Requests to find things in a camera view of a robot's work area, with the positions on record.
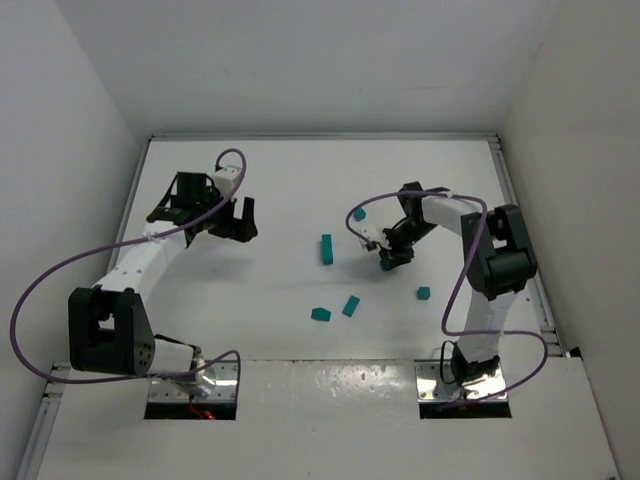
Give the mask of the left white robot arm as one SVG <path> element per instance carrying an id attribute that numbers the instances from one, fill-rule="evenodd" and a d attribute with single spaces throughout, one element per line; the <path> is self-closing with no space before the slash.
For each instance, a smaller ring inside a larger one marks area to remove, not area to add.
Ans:
<path id="1" fill-rule="evenodd" d="M 141 378 L 164 377 L 204 396 L 213 387 L 198 346 L 154 333 L 145 303 L 170 264 L 206 232 L 246 243 L 257 235 L 254 199 L 241 217 L 235 198 L 242 172 L 219 167 L 211 174 L 179 172 L 146 218 L 143 241 L 92 287 L 68 300 L 70 361 L 74 369 Z"/>

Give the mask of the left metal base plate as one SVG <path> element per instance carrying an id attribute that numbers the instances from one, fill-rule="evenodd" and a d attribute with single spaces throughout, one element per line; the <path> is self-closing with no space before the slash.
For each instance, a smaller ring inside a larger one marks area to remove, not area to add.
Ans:
<path id="1" fill-rule="evenodd" d="M 207 367 L 186 380 L 152 379 L 147 400 L 149 403 L 187 404 L 232 403 L 236 400 L 238 362 L 222 361 Z"/>

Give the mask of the aluminium frame rail left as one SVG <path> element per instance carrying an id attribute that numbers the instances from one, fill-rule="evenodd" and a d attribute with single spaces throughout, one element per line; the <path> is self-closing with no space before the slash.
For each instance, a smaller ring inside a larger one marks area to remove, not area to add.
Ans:
<path id="1" fill-rule="evenodd" d="M 124 239 L 126 226 L 129 220 L 131 208 L 134 202 L 136 190 L 139 184 L 140 176 L 144 167 L 147 152 L 151 140 L 148 139 L 143 144 L 142 153 L 137 161 L 136 170 L 132 180 L 131 187 L 127 196 L 124 212 L 121 218 L 116 241 L 120 242 Z M 49 442 L 56 416 L 64 393 L 64 384 L 48 381 L 44 387 L 40 400 L 39 410 L 34 425 L 29 436 L 27 446 L 25 447 L 22 460 L 16 474 L 16 479 L 27 480 L 36 479 L 38 477 L 46 449 Z"/>

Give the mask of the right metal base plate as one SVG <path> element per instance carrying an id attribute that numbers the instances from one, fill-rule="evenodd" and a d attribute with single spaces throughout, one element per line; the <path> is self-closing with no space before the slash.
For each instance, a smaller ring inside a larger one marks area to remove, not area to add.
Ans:
<path id="1" fill-rule="evenodd" d="M 416 361 L 414 370 L 420 404 L 471 402 L 506 389 L 500 367 L 493 375 L 484 374 L 477 379 L 464 382 L 461 386 L 455 383 L 448 360 Z M 504 392 L 489 399 L 490 402 L 507 400 L 508 394 Z"/>

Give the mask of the metal base plate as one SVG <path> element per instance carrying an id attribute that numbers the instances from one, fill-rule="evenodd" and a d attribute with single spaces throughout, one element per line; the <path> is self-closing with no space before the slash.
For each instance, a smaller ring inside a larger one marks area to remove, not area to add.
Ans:
<path id="1" fill-rule="evenodd" d="M 448 360 L 416 361 L 414 370 L 420 404 L 471 402 L 506 389 L 500 367 L 493 375 L 484 374 L 477 379 L 464 382 L 461 386 L 455 383 Z M 504 392 L 489 399 L 490 402 L 507 400 L 508 394 Z"/>
<path id="2" fill-rule="evenodd" d="M 149 403 L 187 404 L 232 403 L 236 400 L 238 362 L 222 361 L 207 367 L 186 380 L 152 379 L 147 400 Z"/>

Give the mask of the aluminium frame rail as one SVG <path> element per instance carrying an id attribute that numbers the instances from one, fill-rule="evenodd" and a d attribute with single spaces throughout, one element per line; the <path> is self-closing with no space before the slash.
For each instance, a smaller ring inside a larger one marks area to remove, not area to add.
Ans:
<path id="1" fill-rule="evenodd" d="M 120 242 L 124 239 L 126 226 L 129 220 L 131 208 L 134 202 L 136 190 L 139 184 L 140 176 L 144 167 L 147 152 L 151 140 L 148 139 L 143 144 L 142 153 L 137 161 L 136 170 L 132 180 L 131 187 L 127 196 L 124 212 L 121 218 L 116 241 Z M 40 400 L 39 410 L 34 425 L 29 436 L 27 446 L 25 447 L 22 460 L 16 474 L 16 479 L 27 480 L 36 479 L 38 477 L 46 449 L 49 442 L 56 416 L 64 393 L 64 384 L 48 381 L 44 387 Z"/>
<path id="2" fill-rule="evenodd" d="M 508 240 L 508 246 L 515 249 L 527 258 L 528 271 L 530 276 L 527 280 L 527 302 L 534 311 L 538 324 L 538 329 L 549 348 L 551 357 L 567 358 L 568 353 L 563 341 L 562 334 L 557 326 L 550 301 L 540 276 L 539 258 L 535 253 L 530 232 L 521 210 L 520 202 L 517 198 L 515 188 L 509 173 L 504 149 L 498 135 L 490 142 L 489 150 L 494 162 L 500 188 L 508 209 L 518 211 L 515 219 L 515 233 L 513 240 Z"/>
<path id="3" fill-rule="evenodd" d="M 442 140 L 498 143 L 496 133 L 458 132 L 284 132 L 284 133 L 177 133 L 165 132 L 151 139 L 167 141 L 249 141 L 249 140 Z"/>

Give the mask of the aluminium frame rail right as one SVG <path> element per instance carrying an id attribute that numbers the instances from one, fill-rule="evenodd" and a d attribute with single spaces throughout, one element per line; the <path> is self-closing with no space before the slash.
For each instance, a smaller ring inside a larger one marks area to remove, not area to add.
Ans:
<path id="1" fill-rule="evenodd" d="M 515 188 L 509 173 L 504 149 L 498 135 L 490 142 L 489 150 L 494 162 L 500 188 L 508 209 L 518 211 L 515 219 L 515 233 L 513 240 L 508 240 L 508 246 L 515 249 L 527 258 L 528 271 L 530 276 L 527 280 L 527 302 L 534 311 L 538 324 L 538 329 L 549 348 L 551 357 L 567 358 L 568 353 L 563 341 L 562 334 L 557 326 L 550 301 L 540 276 L 539 258 L 535 253 L 530 232 L 521 210 L 520 202 L 517 198 Z"/>

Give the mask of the teal arch block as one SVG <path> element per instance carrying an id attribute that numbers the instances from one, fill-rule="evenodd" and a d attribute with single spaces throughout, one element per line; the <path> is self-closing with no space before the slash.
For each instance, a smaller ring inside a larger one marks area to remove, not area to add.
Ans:
<path id="1" fill-rule="evenodd" d="M 321 235 L 320 258 L 323 265 L 332 265 L 334 262 L 333 241 L 330 234 Z"/>

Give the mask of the aluminium frame rail back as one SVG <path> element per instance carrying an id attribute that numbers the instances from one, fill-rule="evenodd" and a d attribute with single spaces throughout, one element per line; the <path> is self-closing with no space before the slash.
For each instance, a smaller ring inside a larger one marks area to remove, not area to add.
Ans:
<path id="1" fill-rule="evenodd" d="M 496 133 L 458 132 L 284 132 L 284 133 L 177 133 L 165 132 L 151 139 L 167 141 L 249 141 L 249 140 L 442 140 L 498 143 Z"/>

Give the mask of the teal pentagon roof block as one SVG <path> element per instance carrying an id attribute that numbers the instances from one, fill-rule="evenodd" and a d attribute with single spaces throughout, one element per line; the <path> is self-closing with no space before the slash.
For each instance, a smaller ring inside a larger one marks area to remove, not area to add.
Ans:
<path id="1" fill-rule="evenodd" d="M 311 310 L 310 318 L 314 321 L 329 322 L 331 311 L 323 307 L 315 307 Z"/>

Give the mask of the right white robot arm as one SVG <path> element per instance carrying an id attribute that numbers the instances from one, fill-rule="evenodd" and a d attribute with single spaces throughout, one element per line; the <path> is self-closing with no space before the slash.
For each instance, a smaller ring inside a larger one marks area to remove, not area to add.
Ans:
<path id="1" fill-rule="evenodd" d="M 462 239 L 462 279 L 472 289 L 466 324 L 454 343 L 451 382 L 461 386 L 493 375 L 499 364 L 499 335 L 516 294 L 536 275 L 537 260 L 520 209 L 507 204 L 493 210 L 486 202 L 445 187 L 429 190 L 418 182 L 398 191 L 404 217 L 385 228 L 379 250 L 385 271 L 410 263 L 413 246 L 441 226 Z"/>

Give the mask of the teal small rectangular block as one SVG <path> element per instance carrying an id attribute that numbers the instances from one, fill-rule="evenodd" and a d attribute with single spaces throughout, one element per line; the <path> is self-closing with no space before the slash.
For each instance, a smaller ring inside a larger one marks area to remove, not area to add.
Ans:
<path id="1" fill-rule="evenodd" d="M 347 302 L 345 303 L 342 314 L 346 317 L 351 318 L 356 312 L 360 303 L 360 298 L 355 295 L 350 295 Z"/>

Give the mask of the small teal cube block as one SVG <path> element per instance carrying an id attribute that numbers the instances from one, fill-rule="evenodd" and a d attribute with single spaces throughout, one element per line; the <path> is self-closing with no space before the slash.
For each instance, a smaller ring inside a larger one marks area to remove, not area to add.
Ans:
<path id="1" fill-rule="evenodd" d="M 353 217 L 356 221 L 362 221 L 366 218 L 366 212 L 359 208 L 354 212 Z"/>

